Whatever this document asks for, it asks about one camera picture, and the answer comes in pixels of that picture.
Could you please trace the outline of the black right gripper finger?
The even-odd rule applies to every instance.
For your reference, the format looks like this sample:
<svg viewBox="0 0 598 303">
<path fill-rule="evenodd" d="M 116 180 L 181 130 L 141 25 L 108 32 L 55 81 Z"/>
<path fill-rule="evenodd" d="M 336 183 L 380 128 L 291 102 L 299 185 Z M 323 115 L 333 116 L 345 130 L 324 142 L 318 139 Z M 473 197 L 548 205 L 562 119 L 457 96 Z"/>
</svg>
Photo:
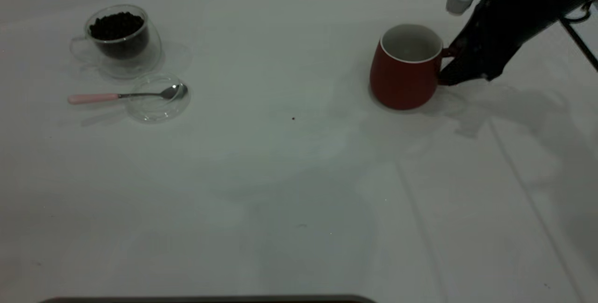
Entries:
<svg viewBox="0 0 598 303">
<path fill-rule="evenodd" d="M 438 83 L 455 86 L 470 80 L 493 80 L 502 75 L 508 60 L 486 57 L 481 54 L 464 53 L 455 56 L 439 74 Z"/>
<path fill-rule="evenodd" d="M 499 0 L 480 0 L 462 31 L 450 44 L 454 60 L 477 56 L 485 60 L 499 60 L 493 36 L 493 16 Z"/>
</svg>

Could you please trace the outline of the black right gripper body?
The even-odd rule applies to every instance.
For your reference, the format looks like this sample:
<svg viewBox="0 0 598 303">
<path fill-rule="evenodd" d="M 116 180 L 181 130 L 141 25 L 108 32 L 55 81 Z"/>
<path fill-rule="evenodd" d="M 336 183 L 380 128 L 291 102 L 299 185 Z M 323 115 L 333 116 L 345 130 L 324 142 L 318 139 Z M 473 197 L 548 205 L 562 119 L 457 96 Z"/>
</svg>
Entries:
<svg viewBox="0 0 598 303">
<path fill-rule="evenodd" d="M 521 46 L 556 21 L 548 0 L 491 0 L 485 14 L 485 75 L 499 76 Z"/>
</svg>

